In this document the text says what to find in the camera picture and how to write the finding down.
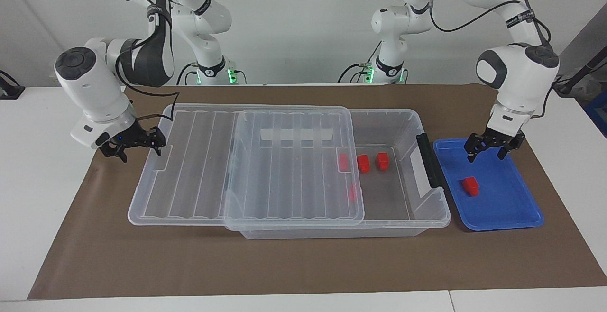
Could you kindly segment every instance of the green indicator light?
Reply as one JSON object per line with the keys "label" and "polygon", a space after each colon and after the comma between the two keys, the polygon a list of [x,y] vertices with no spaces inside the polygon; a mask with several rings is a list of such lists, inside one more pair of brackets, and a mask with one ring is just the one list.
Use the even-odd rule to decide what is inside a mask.
{"label": "green indicator light", "polygon": [[230,83],[235,83],[236,82],[236,76],[234,76],[234,71],[231,69],[228,69],[228,76],[230,77]]}
{"label": "green indicator light", "polygon": [[371,68],[369,69],[369,71],[367,72],[367,83],[372,83],[373,82],[373,75],[375,75],[375,69]]}

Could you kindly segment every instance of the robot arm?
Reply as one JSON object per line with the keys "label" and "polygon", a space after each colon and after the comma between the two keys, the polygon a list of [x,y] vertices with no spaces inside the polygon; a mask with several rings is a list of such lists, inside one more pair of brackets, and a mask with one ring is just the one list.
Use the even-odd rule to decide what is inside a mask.
{"label": "robot arm", "polygon": [[[105,156],[117,156],[125,162],[126,148],[143,146],[160,154],[160,148],[166,142],[158,128],[146,131],[141,127],[128,98],[120,90],[121,83],[116,76],[126,83],[161,87],[174,73],[171,1],[136,1],[147,7],[149,36],[145,40],[93,38],[83,47],[62,53],[55,63],[59,83],[84,112],[71,132],[72,137],[91,148],[99,148]],[[182,2],[190,8],[198,7],[193,12],[193,9],[176,5],[178,16],[183,12],[193,17],[192,21],[178,20],[180,31],[186,29],[187,24],[190,29],[206,33],[227,31],[230,27],[229,13],[215,1]],[[206,76],[215,78],[215,83],[233,83],[227,66],[221,65],[223,56],[219,44],[216,40],[213,44],[212,37],[208,37],[210,42],[206,45],[212,46],[206,49],[198,48],[198,41],[191,44],[199,59],[199,67],[212,64],[210,68],[217,71],[213,76],[206,71]],[[218,51],[220,56],[209,50]]]}
{"label": "robot arm", "polygon": [[431,29],[429,0],[403,0],[404,6],[375,11],[371,19],[373,31],[381,38],[381,49],[373,61],[373,81],[394,83],[403,69],[407,42],[403,35]]}
{"label": "robot arm", "polygon": [[[490,9],[510,0],[464,0]],[[520,130],[527,123],[550,90],[557,72],[559,57],[549,41],[539,32],[533,10],[527,0],[516,0],[495,10],[506,22],[514,43],[484,51],[477,61],[477,76],[497,89],[497,100],[483,134],[472,133],[466,145],[468,159],[479,152],[501,147],[500,159],[518,149],[524,141]]]}
{"label": "robot arm", "polygon": [[235,65],[221,53],[217,39],[232,26],[227,8],[215,0],[176,0],[174,22],[177,34],[192,48],[198,75],[207,85],[238,84]]}

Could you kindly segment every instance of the clear plastic storage box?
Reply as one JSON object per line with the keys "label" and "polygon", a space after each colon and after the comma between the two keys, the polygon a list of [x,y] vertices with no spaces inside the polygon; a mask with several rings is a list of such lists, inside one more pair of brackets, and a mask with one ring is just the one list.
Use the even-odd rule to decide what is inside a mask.
{"label": "clear plastic storage box", "polygon": [[[356,226],[322,230],[241,230],[248,239],[327,237],[405,237],[449,224],[451,214],[442,187],[431,188],[416,136],[423,133],[415,111],[351,110],[356,153],[372,163],[360,174],[365,218]],[[387,152],[388,171],[375,166],[377,153]]]}
{"label": "clear plastic storage box", "polygon": [[364,216],[358,172],[338,167],[338,154],[356,161],[343,107],[180,104],[159,128],[167,145],[148,155],[135,225],[322,228]]}
{"label": "clear plastic storage box", "polygon": [[[412,110],[178,104],[159,127],[167,146],[148,156],[135,225],[299,239],[415,236],[451,218],[443,189],[429,185]],[[388,171],[358,174],[356,155],[375,163],[377,152],[389,154]]]}

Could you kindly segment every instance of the red cube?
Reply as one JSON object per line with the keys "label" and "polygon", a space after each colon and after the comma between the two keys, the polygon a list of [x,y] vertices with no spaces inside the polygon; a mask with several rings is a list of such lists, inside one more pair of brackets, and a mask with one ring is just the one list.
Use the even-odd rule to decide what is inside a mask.
{"label": "red cube", "polygon": [[388,153],[379,152],[375,158],[375,163],[380,171],[388,171],[390,168],[390,158],[388,157]]}
{"label": "red cube", "polygon": [[477,179],[474,177],[468,177],[461,182],[461,186],[464,187],[464,191],[468,193],[472,197],[478,196],[481,192],[479,190],[480,186],[477,182]]}
{"label": "red cube", "polygon": [[356,158],[356,161],[358,163],[358,170],[360,170],[360,172],[366,174],[371,171],[371,161],[366,154],[359,155],[358,158]]}
{"label": "red cube", "polygon": [[340,164],[340,171],[341,172],[348,172],[349,171],[349,163],[348,163],[348,155],[347,154],[340,154],[338,162]]}

